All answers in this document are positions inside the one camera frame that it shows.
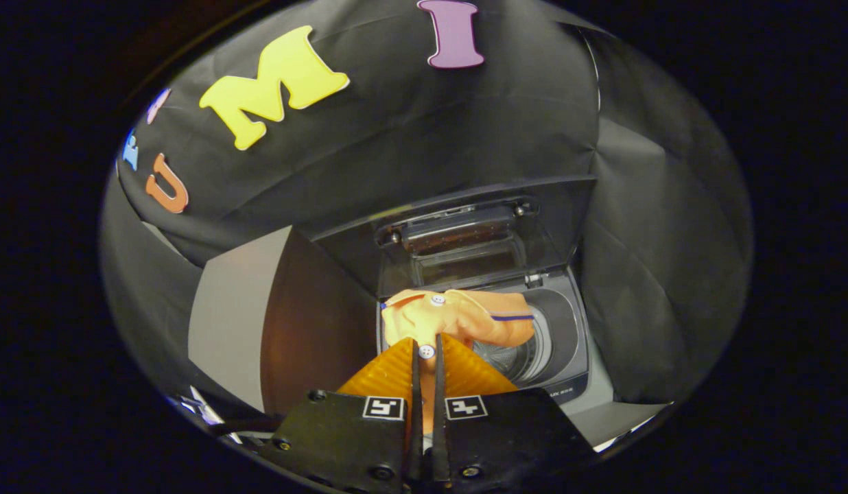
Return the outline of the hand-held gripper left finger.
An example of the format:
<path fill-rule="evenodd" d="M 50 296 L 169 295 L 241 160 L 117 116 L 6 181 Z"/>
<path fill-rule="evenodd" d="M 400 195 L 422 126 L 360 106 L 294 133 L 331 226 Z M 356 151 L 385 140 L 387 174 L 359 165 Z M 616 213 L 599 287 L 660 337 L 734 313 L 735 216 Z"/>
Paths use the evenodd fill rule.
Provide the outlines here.
<path fill-rule="evenodd" d="M 411 492 L 422 473 L 418 350 L 405 338 L 339 391 L 310 391 L 262 447 L 262 457 L 340 492 Z"/>

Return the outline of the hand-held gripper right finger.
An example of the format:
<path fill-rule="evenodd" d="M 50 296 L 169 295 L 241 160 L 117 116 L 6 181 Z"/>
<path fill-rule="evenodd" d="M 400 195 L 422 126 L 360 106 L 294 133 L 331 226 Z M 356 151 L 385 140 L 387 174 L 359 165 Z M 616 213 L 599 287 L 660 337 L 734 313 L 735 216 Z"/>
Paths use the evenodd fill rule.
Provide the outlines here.
<path fill-rule="evenodd" d="M 434 485 L 443 493 L 550 493 L 598 454 L 540 388 L 449 397 L 444 337 L 436 340 Z"/>

